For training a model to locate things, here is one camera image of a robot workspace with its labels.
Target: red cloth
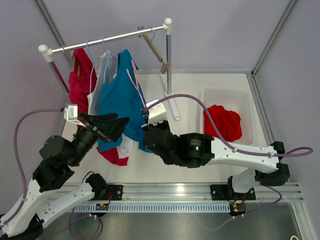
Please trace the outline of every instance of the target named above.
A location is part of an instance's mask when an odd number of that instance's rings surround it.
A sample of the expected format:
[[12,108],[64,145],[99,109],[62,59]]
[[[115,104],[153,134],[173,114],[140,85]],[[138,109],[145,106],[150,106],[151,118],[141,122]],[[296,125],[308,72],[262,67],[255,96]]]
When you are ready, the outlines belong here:
[[118,166],[127,166],[129,157],[119,158],[118,150],[116,147],[111,148],[107,151],[100,152],[99,147],[97,146],[96,149],[98,152],[107,159],[110,163],[118,165]]
[[69,76],[70,102],[78,105],[78,113],[88,114],[89,103],[87,95],[93,92],[93,90],[96,88],[97,74],[93,69],[90,91],[90,74],[92,70],[92,61],[86,54],[85,50],[82,48],[74,50],[73,56],[75,56],[75,66],[74,71],[70,72]]
[[[240,126],[240,116],[235,111],[225,110],[223,106],[213,105],[208,108],[210,116],[212,117],[217,129],[221,133],[222,137],[228,141],[233,142],[242,136]],[[214,127],[212,126],[209,117],[205,112],[204,116],[204,134],[218,137]]]

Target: clothes rack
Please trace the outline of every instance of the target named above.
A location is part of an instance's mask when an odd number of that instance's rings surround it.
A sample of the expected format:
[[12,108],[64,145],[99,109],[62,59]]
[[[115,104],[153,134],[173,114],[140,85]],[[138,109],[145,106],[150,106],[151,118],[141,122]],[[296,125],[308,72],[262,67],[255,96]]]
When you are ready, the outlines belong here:
[[[172,20],[171,20],[171,18],[166,18],[164,20],[164,24],[162,24],[162,26],[158,26],[158,27],[145,28],[145,29],[141,29],[138,31],[134,31],[134,32],[124,33],[124,34],[111,36],[111,37],[107,37],[107,38],[100,39],[100,40],[90,41],[88,43],[85,42],[85,43],[80,43],[80,44],[71,45],[71,46],[62,46],[62,47],[56,48],[56,49],[48,48],[46,45],[42,44],[38,47],[38,50],[42,54],[42,56],[44,57],[45,61],[50,64],[50,66],[52,67],[53,71],[55,72],[57,78],[59,79],[60,83],[62,84],[63,89],[68,94],[69,93],[68,86],[66,85],[66,82],[64,81],[57,65],[55,64],[55,62],[53,60],[53,55],[76,50],[76,49],[82,49],[87,46],[90,47],[90,46],[94,46],[94,45],[113,42],[113,41],[131,38],[131,37],[135,37],[135,36],[141,36],[144,34],[154,33],[154,32],[158,32],[158,31],[165,31],[166,61],[167,61],[167,63],[171,63],[171,33],[172,33]],[[166,89],[166,92],[165,92],[166,96],[170,96],[170,95],[174,94],[172,92],[171,65],[168,67],[167,72],[166,72],[166,85],[164,85],[164,88]],[[179,113],[177,111],[176,103],[174,101],[170,101],[170,106],[172,109],[174,119],[179,120],[180,117],[179,117]]]

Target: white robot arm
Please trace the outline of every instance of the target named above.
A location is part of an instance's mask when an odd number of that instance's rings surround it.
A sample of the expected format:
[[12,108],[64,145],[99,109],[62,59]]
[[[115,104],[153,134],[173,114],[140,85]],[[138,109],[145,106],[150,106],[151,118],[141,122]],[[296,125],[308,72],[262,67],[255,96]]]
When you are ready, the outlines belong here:
[[116,141],[129,118],[117,118],[116,113],[91,116],[80,113],[77,105],[64,109],[64,118],[78,124],[72,141],[51,136],[39,151],[43,160],[32,174],[26,196],[0,216],[3,231],[0,240],[35,240],[55,219],[73,207],[88,200],[100,200],[106,195],[107,183],[100,174],[90,175],[84,183],[69,194],[47,203],[58,189],[74,174],[69,168],[79,166],[98,139]]
[[250,146],[234,144],[235,149],[269,156],[243,154],[227,147],[219,138],[200,133],[173,135],[167,121],[166,109],[162,103],[148,111],[148,123],[142,126],[146,131],[143,145],[160,156],[167,165],[198,168],[204,165],[226,164],[248,168],[228,179],[228,194],[232,199],[235,193],[244,194],[257,185],[281,186],[290,177],[288,165],[274,154],[284,154],[282,142],[270,146]]

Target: plastic container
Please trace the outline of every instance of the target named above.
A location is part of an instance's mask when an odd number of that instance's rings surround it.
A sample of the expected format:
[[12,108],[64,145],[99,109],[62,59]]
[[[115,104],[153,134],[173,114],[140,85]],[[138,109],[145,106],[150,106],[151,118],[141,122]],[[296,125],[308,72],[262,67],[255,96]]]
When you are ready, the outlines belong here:
[[[201,101],[209,108],[212,105],[221,105],[226,110],[231,110],[239,114],[241,121],[242,137],[234,143],[251,145],[252,118],[250,114],[250,101],[248,93],[245,91],[225,90],[216,88],[204,88],[201,93]],[[204,111],[200,107],[200,133],[204,133]]]

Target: clothing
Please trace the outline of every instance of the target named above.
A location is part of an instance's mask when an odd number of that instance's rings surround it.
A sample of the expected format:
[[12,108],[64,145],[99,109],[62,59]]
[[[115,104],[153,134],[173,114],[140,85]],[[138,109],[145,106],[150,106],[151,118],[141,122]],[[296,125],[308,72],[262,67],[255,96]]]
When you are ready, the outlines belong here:
[[105,83],[111,83],[114,80],[114,75],[118,71],[118,55],[115,54],[112,56],[110,51],[104,52],[100,57],[100,70],[99,76],[96,81],[96,86],[92,93],[87,95],[88,100],[88,114],[90,115],[99,115],[100,99],[102,94],[102,87]]
[[78,75],[78,65],[75,66],[74,71],[70,72],[69,84],[70,102],[78,105],[78,113],[88,113],[89,103],[87,95],[92,92],[97,83],[96,71],[93,69],[91,78],[91,90],[90,90],[90,74],[93,64],[86,54],[85,50],[80,48],[73,51],[73,56],[76,57],[77,63],[80,66],[80,75]]
[[[135,86],[131,82],[129,74],[135,79],[134,69],[131,62],[131,55],[126,49],[118,54],[118,71],[111,83],[104,83],[100,99],[99,114],[117,113],[119,118],[129,117],[130,121],[124,128],[123,134],[128,138],[139,142],[139,148],[149,152],[143,145],[142,139],[145,132],[141,126],[144,125],[145,117],[141,109],[144,108],[142,100]],[[98,141],[99,151],[104,152],[120,145],[122,139],[117,142]]]
[[[242,130],[240,126],[241,118],[235,111],[225,110],[223,106],[213,105],[208,108],[210,116],[212,117],[214,124],[223,138],[228,142],[238,140],[242,136]],[[204,134],[218,137],[214,127],[212,126],[207,114],[204,115]]]
[[117,148],[112,148],[107,151],[99,151],[99,147],[96,147],[97,151],[107,159],[110,163],[118,166],[127,166],[128,165],[128,157],[120,158]]
[[[99,114],[103,84],[111,83],[117,76],[117,72],[118,55],[113,55],[110,51],[106,51],[100,57],[100,69],[96,87],[94,91],[87,96],[89,102],[88,113],[90,115]],[[100,154],[112,164],[126,166],[134,146],[134,141],[124,134],[122,134],[120,138],[121,144],[119,146],[100,152]]]

